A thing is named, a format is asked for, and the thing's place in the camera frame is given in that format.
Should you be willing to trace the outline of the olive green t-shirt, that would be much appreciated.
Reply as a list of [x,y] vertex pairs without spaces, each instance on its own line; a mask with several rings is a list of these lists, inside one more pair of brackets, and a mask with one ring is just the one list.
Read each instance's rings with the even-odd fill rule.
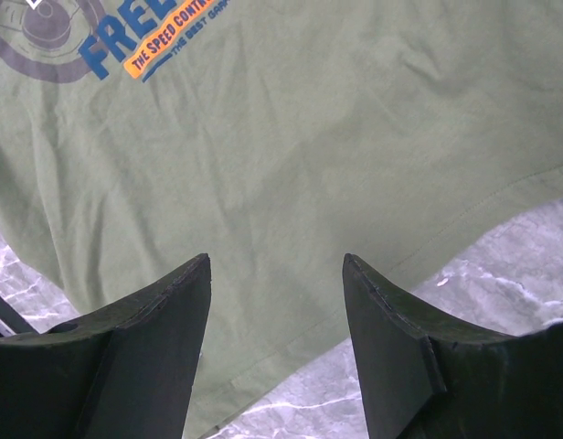
[[89,313],[202,252],[185,435],[563,198],[563,1],[0,1],[0,231]]

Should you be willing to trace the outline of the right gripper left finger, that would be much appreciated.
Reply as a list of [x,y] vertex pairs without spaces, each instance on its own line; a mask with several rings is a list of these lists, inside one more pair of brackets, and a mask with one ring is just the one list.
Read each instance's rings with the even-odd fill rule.
[[0,438],[179,438],[211,302],[199,254],[43,334],[0,337]]

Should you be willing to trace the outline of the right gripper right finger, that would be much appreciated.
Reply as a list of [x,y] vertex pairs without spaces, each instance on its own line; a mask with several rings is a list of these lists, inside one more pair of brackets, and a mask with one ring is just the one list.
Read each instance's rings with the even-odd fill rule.
[[451,316],[359,257],[345,308],[372,438],[563,438],[563,322],[511,336]]

